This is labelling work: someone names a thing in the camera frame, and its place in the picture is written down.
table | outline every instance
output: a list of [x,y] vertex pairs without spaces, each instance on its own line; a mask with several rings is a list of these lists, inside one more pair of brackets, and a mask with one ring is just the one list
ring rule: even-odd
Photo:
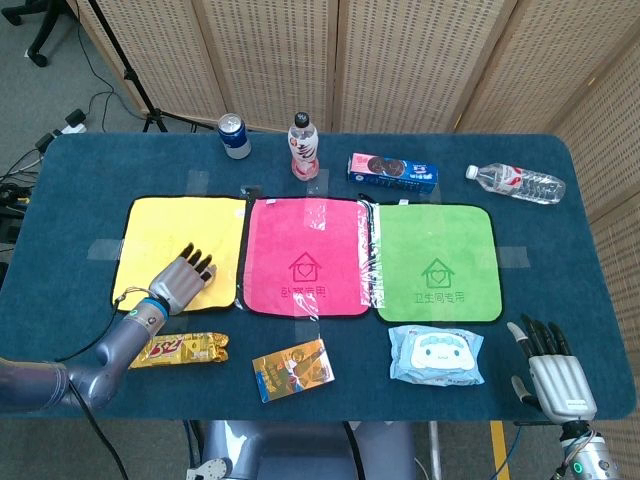
[[[50,360],[86,344],[110,316],[116,263],[109,246],[122,238],[131,202],[144,195],[304,196],[290,171],[285,134],[251,133],[244,160],[224,154],[216,135],[65,135],[49,147],[0,294],[0,355]],[[526,312],[554,321],[580,358],[598,403],[598,418],[621,418],[635,389],[598,263],[568,150],[547,135],[320,135],[320,165],[329,196],[377,202],[415,193],[347,183],[352,152],[426,160],[440,168],[443,203],[485,208],[501,252],[504,312],[483,335],[479,366],[486,383],[425,387],[389,379],[388,325],[374,311],[319,324],[260,317],[232,307],[172,319],[164,333],[218,331],[231,342],[225,364],[131,371],[100,414],[111,417],[334,421],[539,420],[521,405],[510,377],[528,380],[522,352],[506,328]],[[515,164],[564,179],[565,198],[540,206],[485,192],[465,180],[468,164]],[[215,219],[209,219],[215,228]],[[336,381],[267,405],[260,402],[251,359],[300,343],[319,330]],[[74,360],[93,364],[93,352]],[[73,415],[59,408],[43,415]]]

robotic hand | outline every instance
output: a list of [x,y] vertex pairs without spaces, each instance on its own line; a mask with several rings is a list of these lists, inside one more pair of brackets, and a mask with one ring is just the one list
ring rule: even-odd
[[[215,277],[211,255],[189,244],[153,279],[149,297],[141,300],[96,346],[100,366],[94,368],[62,363],[10,362],[0,358],[0,412],[34,411],[60,402],[77,406],[83,401],[101,408],[116,394],[122,376],[144,346],[166,323],[169,315],[182,312]],[[117,303],[124,299],[123,294]]]
[[542,411],[553,423],[562,426],[560,442],[565,459],[551,477],[564,478],[571,469],[576,480],[620,480],[622,476],[611,459],[602,435],[589,427],[597,412],[587,378],[560,328],[549,328],[522,315],[525,334],[515,323],[507,327],[522,347],[528,361],[536,395],[527,391],[518,376],[511,384],[520,401]]

chair leg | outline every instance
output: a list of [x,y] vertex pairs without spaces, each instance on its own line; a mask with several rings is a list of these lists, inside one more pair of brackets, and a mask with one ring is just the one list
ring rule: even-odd
[[49,0],[47,4],[47,13],[44,16],[44,20],[42,21],[42,25],[40,26],[40,31],[38,35],[36,35],[36,39],[33,41],[29,49],[27,50],[27,55],[33,63],[38,65],[39,67],[45,67],[47,65],[47,57],[44,55],[40,55],[38,52],[44,42],[47,40],[47,37],[53,30],[53,26],[56,24],[56,20],[58,19],[58,15],[60,15],[60,2],[61,0]]
[[3,8],[2,15],[6,18],[11,25],[20,25],[22,19],[20,15],[29,15],[32,13],[44,12],[47,9],[47,0],[35,0],[27,2],[19,7]]

blue can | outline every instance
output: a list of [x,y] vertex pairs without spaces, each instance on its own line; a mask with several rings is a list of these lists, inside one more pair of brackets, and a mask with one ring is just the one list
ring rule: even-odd
[[247,129],[237,113],[226,113],[218,120],[218,133],[231,158],[240,159],[251,153]]

water bottle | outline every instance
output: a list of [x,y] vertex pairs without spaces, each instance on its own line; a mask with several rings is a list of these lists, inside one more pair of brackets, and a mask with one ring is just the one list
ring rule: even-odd
[[291,148],[291,170],[300,180],[307,181],[318,174],[318,131],[309,122],[309,115],[298,112],[289,128],[289,148]]
[[558,203],[565,190],[564,182],[556,177],[502,163],[492,163],[482,168],[469,165],[466,177],[469,180],[477,180],[487,192],[509,195],[543,205]]

